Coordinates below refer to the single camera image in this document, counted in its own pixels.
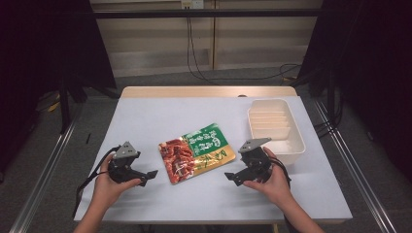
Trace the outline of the white table mat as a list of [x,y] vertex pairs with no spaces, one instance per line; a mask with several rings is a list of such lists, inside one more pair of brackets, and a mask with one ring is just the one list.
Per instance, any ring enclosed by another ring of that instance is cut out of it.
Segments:
[[[182,183],[172,184],[157,146],[216,123],[228,143],[239,150],[251,137],[248,111],[251,97],[122,98],[99,150],[124,142],[140,151],[134,169],[156,171],[144,187],[127,190],[104,216],[107,221],[141,224],[269,224],[282,212],[261,193],[236,185],[226,173],[244,165],[234,160]],[[305,144],[304,153],[290,165],[292,194],[309,216],[340,223],[352,213],[333,174],[310,118],[298,97],[287,98]]]

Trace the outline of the person's left hand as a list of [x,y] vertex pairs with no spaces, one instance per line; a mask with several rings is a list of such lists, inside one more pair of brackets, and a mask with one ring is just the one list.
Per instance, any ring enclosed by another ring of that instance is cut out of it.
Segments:
[[130,180],[125,183],[114,182],[108,173],[109,162],[112,155],[108,155],[100,167],[100,174],[95,180],[92,200],[89,208],[94,213],[105,213],[113,204],[117,202],[120,196],[131,187],[141,183],[140,179]]

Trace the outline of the green and red food packet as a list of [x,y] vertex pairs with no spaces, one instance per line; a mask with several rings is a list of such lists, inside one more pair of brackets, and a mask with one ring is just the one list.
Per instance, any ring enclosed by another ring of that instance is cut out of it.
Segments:
[[158,151],[172,184],[223,166],[236,157],[216,123],[160,143]]

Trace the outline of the black horizontal bar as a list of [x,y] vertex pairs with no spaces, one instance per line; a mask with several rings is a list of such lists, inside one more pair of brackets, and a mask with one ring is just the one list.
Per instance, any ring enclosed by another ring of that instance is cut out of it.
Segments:
[[96,18],[177,18],[177,17],[318,17],[325,12],[319,9],[281,10],[153,10],[153,11],[94,11]]

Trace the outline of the yellow floor object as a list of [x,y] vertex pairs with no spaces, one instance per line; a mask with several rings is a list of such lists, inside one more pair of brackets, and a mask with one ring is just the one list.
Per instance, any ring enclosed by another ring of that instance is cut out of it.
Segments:
[[48,112],[53,112],[57,109],[60,103],[60,95],[57,94],[53,102],[47,107]]

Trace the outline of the black curtain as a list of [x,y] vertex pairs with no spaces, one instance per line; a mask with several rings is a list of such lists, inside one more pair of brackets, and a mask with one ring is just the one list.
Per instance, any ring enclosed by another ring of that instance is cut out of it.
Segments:
[[334,80],[412,183],[412,0],[323,0],[299,76]]
[[91,0],[0,0],[0,175],[17,155],[43,94],[115,88]]

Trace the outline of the white wall socket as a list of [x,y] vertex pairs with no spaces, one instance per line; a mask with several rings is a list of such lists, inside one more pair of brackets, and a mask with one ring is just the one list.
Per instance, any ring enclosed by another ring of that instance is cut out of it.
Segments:
[[181,0],[181,8],[183,10],[201,10],[204,8],[204,0]]

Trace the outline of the metal floor rail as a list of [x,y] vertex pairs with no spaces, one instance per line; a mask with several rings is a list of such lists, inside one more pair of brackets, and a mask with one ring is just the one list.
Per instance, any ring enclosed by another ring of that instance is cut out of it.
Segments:
[[82,114],[83,104],[75,105],[73,113],[69,115],[69,123],[62,123],[62,131],[58,134],[52,151],[48,154],[48,160],[42,167],[40,175],[37,177],[35,185],[31,188],[28,197],[18,212],[8,233],[26,233],[33,217],[50,186],[52,176],[55,173],[58,162],[64,153],[71,136],[77,126],[78,119]]
[[322,101],[315,101],[316,108],[319,115],[323,121],[323,124],[327,128],[327,133],[330,135],[333,143],[338,149],[344,163],[346,164],[353,180],[355,181],[360,194],[367,205],[369,211],[371,212],[373,218],[375,219],[378,227],[382,233],[397,233],[390,216],[381,201],[371,188],[368,180],[363,174],[361,167],[354,158],[351,150],[349,149],[347,143],[342,137],[337,126],[333,126],[327,116],[326,106]]

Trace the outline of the person's right hand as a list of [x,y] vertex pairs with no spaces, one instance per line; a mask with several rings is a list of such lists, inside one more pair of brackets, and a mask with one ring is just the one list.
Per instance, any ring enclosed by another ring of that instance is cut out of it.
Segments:
[[294,203],[284,171],[277,164],[272,165],[271,176],[265,183],[244,181],[243,185],[264,194],[270,202],[284,213]]

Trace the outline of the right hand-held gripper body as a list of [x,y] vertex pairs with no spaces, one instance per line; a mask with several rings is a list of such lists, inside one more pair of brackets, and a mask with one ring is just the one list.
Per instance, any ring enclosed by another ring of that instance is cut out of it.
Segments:
[[270,178],[269,168],[271,162],[261,147],[270,141],[270,138],[250,139],[239,149],[241,160],[247,166],[246,170],[251,173],[249,181],[260,180],[266,182]]

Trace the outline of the white plastic container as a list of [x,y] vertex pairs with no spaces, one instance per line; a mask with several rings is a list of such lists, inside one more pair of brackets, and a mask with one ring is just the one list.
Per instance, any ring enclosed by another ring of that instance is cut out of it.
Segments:
[[264,146],[284,164],[294,164],[305,152],[304,141],[286,100],[254,100],[248,110],[248,119],[252,137],[270,138]]

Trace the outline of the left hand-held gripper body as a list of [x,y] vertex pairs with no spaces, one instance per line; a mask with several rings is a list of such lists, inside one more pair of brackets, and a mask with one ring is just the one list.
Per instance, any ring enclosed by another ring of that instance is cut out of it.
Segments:
[[142,175],[131,168],[132,163],[140,156],[129,142],[125,142],[115,152],[109,162],[109,176],[116,183],[125,183],[134,179],[142,179]]

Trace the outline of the black metal stand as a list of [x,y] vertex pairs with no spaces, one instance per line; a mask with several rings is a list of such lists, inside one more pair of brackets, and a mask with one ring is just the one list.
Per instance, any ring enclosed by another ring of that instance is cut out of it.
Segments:
[[67,86],[66,86],[66,81],[64,77],[62,77],[60,80],[59,96],[60,96],[59,103],[60,103],[61,122],[62,122],[60,133],[64,134],[67,131],[70,125],[70,122],[71,122]]

